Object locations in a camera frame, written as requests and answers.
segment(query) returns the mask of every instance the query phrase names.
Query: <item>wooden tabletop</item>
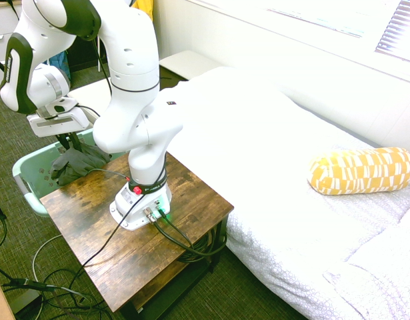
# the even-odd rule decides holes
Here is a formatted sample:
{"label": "wooden tabletop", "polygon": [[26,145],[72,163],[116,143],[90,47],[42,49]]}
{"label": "wooden tabletop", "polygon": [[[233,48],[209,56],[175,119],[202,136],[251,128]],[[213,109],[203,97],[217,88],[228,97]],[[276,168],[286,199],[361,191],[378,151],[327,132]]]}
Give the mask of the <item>wooden tabletop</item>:
{"label": "wooden tabletop", "polygon": [[[127,157],[128,154],[117,158],[104,169],[129,175]],[[170,154],[166,168],[173,195],[170,220],[195,242],[233,206]],[[125,182],[119,175],[93,171],[41,198],[80,263],[97,252],[116,228],[109,204]],[[179,239],[162,219],[159,224]],[[182,248],[150,224],[135,231],[119,228],[85,270],[113,312],[132,297],[136,308],[140,308],[184,268],[176,261],[182,253]]]}

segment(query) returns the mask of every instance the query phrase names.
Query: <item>yellow patterned cushion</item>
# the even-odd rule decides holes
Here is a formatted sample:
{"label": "yellow patterned cushion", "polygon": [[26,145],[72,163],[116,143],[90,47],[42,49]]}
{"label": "yellow patterned cushion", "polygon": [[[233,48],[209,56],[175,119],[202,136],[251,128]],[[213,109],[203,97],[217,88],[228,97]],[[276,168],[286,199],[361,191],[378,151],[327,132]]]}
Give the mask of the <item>yellow patterned cushion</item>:
{"label": "yellow patterned cushion", "polygon": [[400,190],[410,182],[410,153],[402,148],[333,151],[310,162],[307,180],[324,195]]}

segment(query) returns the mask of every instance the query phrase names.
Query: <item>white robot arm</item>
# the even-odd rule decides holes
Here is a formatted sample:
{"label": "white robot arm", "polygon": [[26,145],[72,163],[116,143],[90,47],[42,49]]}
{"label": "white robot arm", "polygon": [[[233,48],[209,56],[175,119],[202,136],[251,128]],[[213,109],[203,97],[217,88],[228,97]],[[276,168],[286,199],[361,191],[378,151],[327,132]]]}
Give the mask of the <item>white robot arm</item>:
{"label": "white robot arm", "polygon": [[[155,208],[157,203],[160,209],[170,210],[165,153],[182,129],[173,104],[156,99],[159,57],[147,14],[124,0],[23,0],[20,22],[8,43],[1,98],[14,111],[36,112],[29,117],[56,122],[50,131],[61,130],[62,123],[69,122],[61,122],[64,114],[78,108],[69,101],[71,107],[55,110],[68,99],[64,96],[69,84],[62,72],[40,62],[66,50],[76,35],[85,40],[98,35],[106,48],[112,97],[94,123],[93,137],[107,153],[130,151],[131,181],[116,195],[110,212],[117,222],[129,214],[122,227],[134,230],[148,223],[145,208]],[[70,115],[74,127],[79,124],[81,129],[76,117]]]}

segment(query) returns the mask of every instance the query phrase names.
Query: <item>red emergency button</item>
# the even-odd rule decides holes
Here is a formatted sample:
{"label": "red emergency button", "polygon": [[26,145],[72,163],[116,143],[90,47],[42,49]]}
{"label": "red emergency button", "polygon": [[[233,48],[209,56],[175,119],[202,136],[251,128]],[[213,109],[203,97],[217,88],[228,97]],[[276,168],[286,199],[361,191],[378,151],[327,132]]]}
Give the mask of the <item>red emergency button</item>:
{"label": "red emergency button", "polygon": [[135,192],[137,195],[140,195],[143,191],[138,186],[136,186],[135,188],[133,188],[133,192]]}

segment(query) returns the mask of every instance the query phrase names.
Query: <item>green laundry basket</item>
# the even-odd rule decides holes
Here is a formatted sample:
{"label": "green laundry basket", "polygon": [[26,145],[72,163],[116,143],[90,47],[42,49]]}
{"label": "green laundry basket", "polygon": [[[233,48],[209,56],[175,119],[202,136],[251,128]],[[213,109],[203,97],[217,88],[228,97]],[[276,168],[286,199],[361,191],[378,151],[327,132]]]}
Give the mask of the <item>green laundry basket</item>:
{"label": "green laundry basket", "polygon": [[[88,145],[95,144],[92,129],[80,132],[77,136],[83,143]],[[64,150],[64,147],[59,142],[56,142],[20,158],[20,160],[13,165],[12,175],[18,187],[30,207],[41,217],[49,217],[49,214],[39,199],[60,188],[60,186],[51,179],[51,165]],[[113,154],[112,159],[116,159],[122,154],[123,153]]]}

